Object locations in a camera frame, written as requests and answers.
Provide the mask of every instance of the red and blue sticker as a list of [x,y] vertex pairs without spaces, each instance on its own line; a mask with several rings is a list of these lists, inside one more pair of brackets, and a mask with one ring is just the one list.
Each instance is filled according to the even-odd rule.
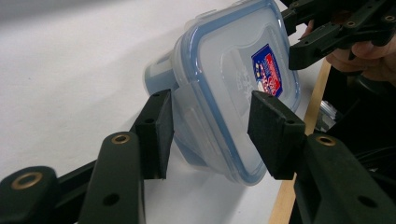
[[253,69],[259,91],[270,93],[276,97],[282,93],[282,79],[279,67],[270,46],[267,44],[251,56]]

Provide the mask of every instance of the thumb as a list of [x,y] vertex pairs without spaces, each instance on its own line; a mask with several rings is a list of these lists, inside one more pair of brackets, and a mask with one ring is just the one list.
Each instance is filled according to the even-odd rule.
[[352,52],[359,58],[378,59],[396,52],[396,37],[384,47],[374,46],[370,41],[356,43],[352,47]]

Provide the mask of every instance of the wooden strip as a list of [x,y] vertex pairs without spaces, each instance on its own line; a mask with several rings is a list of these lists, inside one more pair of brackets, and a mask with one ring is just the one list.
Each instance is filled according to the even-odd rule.
[[[320,102],[323,97],[323,92],[326,87],[326,82],[331,67],[332,66],[326,60],[323,60],[323,64],[320,68],[318,79],[315,84],[315,88],[312,91],[312,96],[304,116],[305,134],[311,134],[315,129],[318,112],[320,109]],[[294,181],[295,181],[295,177],[293,180],[282,181],[269,220],[270,224],[289,223],[291,210],[293,208],[294,200],[295,200],[295,194],[293,188]]]

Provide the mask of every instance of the plastic container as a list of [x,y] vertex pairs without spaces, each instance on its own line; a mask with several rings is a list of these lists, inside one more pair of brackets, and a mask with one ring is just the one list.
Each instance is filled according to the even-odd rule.
[[248,132],[251,92],[299,104],[289,40],[272,0],[243,1],[188,23],[175,48],[146,70],[148,93],[172,89],[174,140],[186,161],[255,185],[266,172]]

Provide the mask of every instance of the white tabletop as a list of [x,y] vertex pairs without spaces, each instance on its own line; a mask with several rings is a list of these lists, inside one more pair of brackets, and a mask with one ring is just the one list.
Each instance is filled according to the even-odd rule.
[[[173,48],[186,21],[233,2],[0,0],[0,179],[36,165],[61,176],[95,160],[149,98],[147,65]],[[299,72],[301,118],[318,70]],[[167,176],[145,181],[148,224],[267,223],[280,186],[269,175],[244,187],[195,170],[175,145]]]

